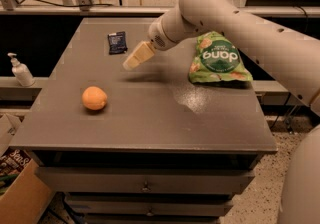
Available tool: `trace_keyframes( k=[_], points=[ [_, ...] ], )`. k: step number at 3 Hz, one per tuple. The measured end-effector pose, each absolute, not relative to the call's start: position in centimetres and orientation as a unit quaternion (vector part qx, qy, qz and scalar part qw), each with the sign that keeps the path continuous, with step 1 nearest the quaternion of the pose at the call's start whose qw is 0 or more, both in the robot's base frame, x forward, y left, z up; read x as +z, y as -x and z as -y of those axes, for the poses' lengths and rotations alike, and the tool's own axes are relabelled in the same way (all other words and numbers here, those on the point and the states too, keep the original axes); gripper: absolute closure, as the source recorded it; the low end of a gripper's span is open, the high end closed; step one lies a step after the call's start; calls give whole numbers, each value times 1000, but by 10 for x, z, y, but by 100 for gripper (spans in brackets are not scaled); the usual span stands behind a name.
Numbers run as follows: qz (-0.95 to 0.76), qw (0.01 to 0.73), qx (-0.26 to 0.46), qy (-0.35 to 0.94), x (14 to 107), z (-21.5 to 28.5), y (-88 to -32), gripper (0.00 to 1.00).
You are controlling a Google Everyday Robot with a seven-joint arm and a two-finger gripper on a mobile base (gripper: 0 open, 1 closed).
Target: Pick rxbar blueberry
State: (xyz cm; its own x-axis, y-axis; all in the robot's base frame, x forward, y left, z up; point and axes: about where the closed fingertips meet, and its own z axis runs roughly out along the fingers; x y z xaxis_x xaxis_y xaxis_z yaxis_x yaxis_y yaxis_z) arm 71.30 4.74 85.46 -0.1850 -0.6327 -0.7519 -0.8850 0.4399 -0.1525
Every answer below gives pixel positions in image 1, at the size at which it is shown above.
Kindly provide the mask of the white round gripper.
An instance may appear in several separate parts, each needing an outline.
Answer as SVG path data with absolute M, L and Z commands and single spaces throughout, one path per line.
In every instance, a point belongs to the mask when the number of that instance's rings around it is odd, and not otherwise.
M 149 26 L 148 38 L 149 41 L 141 41 L 126 58 L 123 63 L 123 67 L 126 70 L 133 70 L 152 58 L 155 54 L 155 48 L 165 51 L 176 45 L 176 43 L 171 41 L 165 34 L 161 17 L 154 20 Z

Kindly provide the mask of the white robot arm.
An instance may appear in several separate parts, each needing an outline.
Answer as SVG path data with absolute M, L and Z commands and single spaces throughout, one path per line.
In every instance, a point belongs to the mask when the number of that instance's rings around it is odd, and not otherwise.
M 224 34 L 247 57 L 320 115 L 320 40 L 235 7 L 230 0 L 179 0 L 123 63 L 132 70 L 157 50 L 205 32 Z

